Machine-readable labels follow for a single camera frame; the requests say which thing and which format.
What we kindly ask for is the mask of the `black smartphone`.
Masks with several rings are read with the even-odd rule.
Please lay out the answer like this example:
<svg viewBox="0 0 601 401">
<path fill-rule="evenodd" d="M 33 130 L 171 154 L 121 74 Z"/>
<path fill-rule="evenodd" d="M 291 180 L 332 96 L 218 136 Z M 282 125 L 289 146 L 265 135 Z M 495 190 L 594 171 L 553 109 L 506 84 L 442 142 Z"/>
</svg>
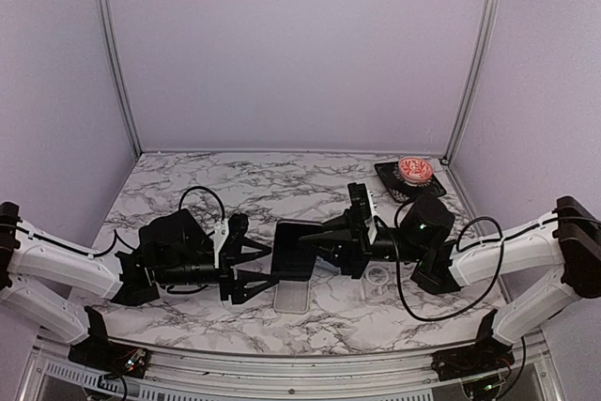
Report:
<svg viewBox="0 0 601 401">
<path fill-rule="evenodd" d="M 318 222 L 281 220 L 275 226 L 270 274 L 279 281 L 308 282 L 313 274 L 316 251 L 300 238 L 319 234 Z"/>
</svg>

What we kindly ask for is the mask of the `grey phone case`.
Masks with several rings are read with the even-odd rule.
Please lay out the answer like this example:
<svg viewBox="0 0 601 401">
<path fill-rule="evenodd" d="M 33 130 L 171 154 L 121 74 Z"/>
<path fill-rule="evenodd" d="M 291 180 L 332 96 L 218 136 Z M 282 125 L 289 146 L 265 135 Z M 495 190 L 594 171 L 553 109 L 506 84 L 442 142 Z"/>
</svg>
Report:
<svg viewBox="0 0 601 401">
<path fill-rule="evenodd" d="M 281 281 L 275 291 L 273 308 L 279 314 L 302 315 L 309 310 L 310 282 Z"/>
</svg>

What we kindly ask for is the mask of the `clear magsafe phone case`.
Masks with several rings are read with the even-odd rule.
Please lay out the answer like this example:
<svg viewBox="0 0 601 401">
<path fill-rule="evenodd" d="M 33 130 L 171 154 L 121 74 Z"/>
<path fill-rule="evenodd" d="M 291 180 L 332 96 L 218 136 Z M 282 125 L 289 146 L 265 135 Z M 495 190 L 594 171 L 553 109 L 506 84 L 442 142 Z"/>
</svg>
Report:
<svg viewBox="0 0 601 401">
<path fill-rule="evenodd" d="M 369 265 L 361 282 L 363 297 L 366 301 L 385 299 L 393 287 L 391 268 L 380 264 Z"/>
</svg>

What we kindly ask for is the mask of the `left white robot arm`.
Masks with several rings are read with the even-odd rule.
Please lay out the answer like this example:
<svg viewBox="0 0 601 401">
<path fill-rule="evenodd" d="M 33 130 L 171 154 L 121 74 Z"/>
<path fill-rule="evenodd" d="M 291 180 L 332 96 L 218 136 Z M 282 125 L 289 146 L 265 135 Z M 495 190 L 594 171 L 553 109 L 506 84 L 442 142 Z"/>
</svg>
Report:
<svg viewBox="0 0 601 401">
<path fill-rule="evenodd" d="M 100 314 L 74 305 L 43 284 L 52 280 L 117 305 L 141 306 L 177 286 L 193 294 L 216 285 L 222 301 L 243 304 L 276 285 L 276 277 L 240 264 L 271 253 L 247 238 L 248 218 L 234 214 L 205 232 L 185 208 L 159 217 L 138 232 L 127 252 L 95 251 L 62 240 L 21 219 L 19 207 L 1 205 L 1 301 L 57 334 L 99 368 L 112 367 L 118 347 L 106 338 Z"/>
</svg>

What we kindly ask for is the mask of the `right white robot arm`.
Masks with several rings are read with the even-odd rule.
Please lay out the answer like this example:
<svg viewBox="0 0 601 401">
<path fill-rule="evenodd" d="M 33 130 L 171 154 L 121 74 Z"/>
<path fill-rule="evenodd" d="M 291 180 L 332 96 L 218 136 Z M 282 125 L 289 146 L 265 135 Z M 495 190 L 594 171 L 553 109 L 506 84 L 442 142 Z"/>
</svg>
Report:
<svg viewBox="0 0 601 401">
<path fill-rule="evenodd" d="M 549 272 L 515 301 L 483 317 L 465 362 L 484 371 L 503 348 L 552 318 L 575 301 L 600 295 L 600 222 L 575 198 L 517 228 L 493 235 L 450 239 L 454 214 L 437 197 L 424 194 L 410 202 L 408 213 L 389 227 L 370 199 L 355 195 L 350 208 L 324 223 L 301 225 L 294 243 L 320 256 L 342 274 L 359 278 L 371 260 L 411 263 L 411 281 L 430 295 L 455 293 L 506 273 L 548 266 Z"/>
</svg>

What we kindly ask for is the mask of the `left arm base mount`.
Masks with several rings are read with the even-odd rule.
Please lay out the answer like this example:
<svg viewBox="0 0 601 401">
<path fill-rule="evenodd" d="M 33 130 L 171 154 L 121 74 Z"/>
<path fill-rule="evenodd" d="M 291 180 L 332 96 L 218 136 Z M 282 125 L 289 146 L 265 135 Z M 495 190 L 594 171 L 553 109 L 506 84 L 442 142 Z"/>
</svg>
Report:
<svg viewBox="0 0 601 401">
<path fill-rule="evenodd" d="M 150 352 L 111 341 L 102 315 L 93 308 L 84 308 L 89 326 L 87 337 L 81 343 L 71 345 L 68 359 L 87 367 L 103 370 L 112 377 L 130 376 L 142 378 L 150 359 Z"/>
</svg>

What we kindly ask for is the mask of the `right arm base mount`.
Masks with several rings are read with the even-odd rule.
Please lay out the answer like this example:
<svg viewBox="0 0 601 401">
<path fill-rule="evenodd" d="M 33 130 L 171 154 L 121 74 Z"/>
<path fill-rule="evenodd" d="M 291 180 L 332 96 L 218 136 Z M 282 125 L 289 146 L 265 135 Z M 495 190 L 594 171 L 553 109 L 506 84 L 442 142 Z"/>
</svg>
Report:
<svg viewBox="0 0 601 401">
<path fill-rule="evenodd" d="M 467 378 L 503 367 L 510 368 L 515 363 L 513 346 L 493 337 L 493 320 L 497 313 L 498 310 L 495 309 L 483 317 L 473 344 L 432 354 L 431 368 L 440 381 Z"/>
</svg>

